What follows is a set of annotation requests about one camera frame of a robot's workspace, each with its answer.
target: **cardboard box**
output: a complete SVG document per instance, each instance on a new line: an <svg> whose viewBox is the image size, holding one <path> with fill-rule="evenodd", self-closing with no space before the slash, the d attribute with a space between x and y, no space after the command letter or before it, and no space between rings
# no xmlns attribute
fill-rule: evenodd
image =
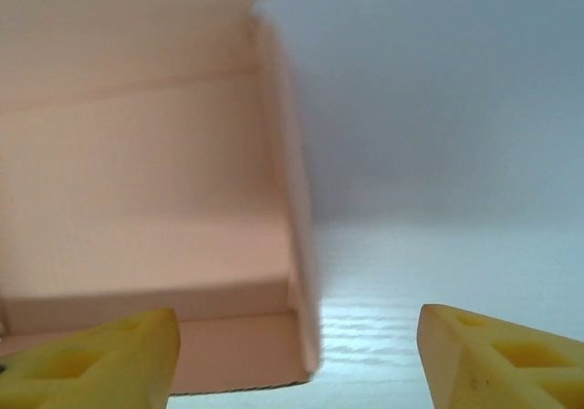
<svg viewBox="0 0 584 409"><path fill-rule="evenodd" d="M175 393L306 381L294 79L254 0L0 0L0 355L174 307Z"/></svg>

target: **yellow plastic part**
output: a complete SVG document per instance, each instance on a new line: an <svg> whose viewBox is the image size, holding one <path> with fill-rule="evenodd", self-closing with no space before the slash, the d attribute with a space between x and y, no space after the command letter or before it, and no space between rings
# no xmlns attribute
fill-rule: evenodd
<svg viewBox="0 0 584 409"><path fill-rule="evenodd" d="M584 408L583 342L425 305L418 350L435 409Z"/></svg>
<svg viewBox="0 0 584 409"><path fill-rule="evenodd" d="M0 359L0 409L163 409L180 350L157 309Z"/></svg>

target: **white wall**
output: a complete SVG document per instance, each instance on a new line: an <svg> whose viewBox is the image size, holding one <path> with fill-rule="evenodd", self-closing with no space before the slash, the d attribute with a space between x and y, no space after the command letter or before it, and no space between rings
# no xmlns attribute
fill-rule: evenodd
<svg viewBox="0 0 584 409"><path fill-rule="evenodd" d="M265 0L319 220L584 221L584 0Z"/></svg>

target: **white wooden table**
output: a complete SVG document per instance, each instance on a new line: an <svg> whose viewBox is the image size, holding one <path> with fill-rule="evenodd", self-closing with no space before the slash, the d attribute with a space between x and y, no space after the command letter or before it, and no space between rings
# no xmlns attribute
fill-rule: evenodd
<svg viewBox="0 0 584 409"><path fill-rule="evenodd" d="M171 409L432 408L415 346L425 302L584 340L584 229L329 225L318 238L324 363L314 381L176 398Z"/></svg>

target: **wood grain surface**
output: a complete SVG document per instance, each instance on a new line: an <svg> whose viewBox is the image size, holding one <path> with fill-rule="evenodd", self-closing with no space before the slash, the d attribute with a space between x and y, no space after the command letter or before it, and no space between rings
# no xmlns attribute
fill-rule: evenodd
<svg viewBox="0 0 584 409"><path fill-rule="evenodd" d="M415 345L442 302L584 340L584 229L560 225L328 225L323 366L314 381L172 399L171 409L432 408Z"/></svg>

